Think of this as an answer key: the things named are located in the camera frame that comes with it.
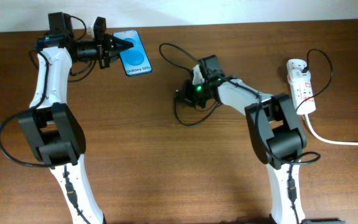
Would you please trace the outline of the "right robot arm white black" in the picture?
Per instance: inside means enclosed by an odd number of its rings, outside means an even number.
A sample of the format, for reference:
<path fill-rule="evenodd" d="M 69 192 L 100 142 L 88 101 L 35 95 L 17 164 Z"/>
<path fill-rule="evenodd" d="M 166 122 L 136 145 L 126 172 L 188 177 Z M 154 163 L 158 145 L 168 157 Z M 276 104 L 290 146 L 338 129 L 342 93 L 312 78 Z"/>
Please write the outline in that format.
<path fill-rule="evenodd" d="M 240 78 L 225 76 L 217 56 L 198 60 L 190 77 L 176 91 L 174 104 L 205 108 L 209 100 L 229 106 L 247 120 L 251 145 L 266 167 L 272 194 L 272 223 L 303 223 L 299 169 L 307 145 L 306 135 L 287 94 L 271 95 L 246 85 Z"/>

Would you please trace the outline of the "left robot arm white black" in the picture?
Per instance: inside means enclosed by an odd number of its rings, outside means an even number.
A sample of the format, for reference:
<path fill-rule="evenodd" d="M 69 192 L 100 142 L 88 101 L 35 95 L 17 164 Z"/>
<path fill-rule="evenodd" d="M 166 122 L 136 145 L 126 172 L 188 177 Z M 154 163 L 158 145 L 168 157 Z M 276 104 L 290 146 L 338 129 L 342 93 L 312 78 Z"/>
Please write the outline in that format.
<path fill-rule="evenodd" d="M 75 62 L 108 68 L 133 44 L 106 33 L 97 17 L 91 40 L 77 40 L 72 16 L 48 16 L 49 31 L 37 40 L 39 60 L 36 91 L 19 124 L 38 166 L 50 169 L 67 202 L 73 223 L 105 223 L 85 171 L 85 134 L 67 105 L 67 86 Z"/>

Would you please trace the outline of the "blue screen smartphone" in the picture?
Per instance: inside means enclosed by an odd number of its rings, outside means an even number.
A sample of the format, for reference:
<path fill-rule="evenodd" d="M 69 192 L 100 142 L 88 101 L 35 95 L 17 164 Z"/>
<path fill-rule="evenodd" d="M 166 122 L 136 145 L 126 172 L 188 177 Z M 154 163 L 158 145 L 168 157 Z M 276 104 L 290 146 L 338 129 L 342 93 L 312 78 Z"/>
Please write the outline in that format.
<path fill-rule="evenodd" d="M 128 77 L 152 72 L 152 65 L 136 30 L 113 33 L 114 37 L 133 43 L 133 47 L 120 53 L 124 71 Z"/>

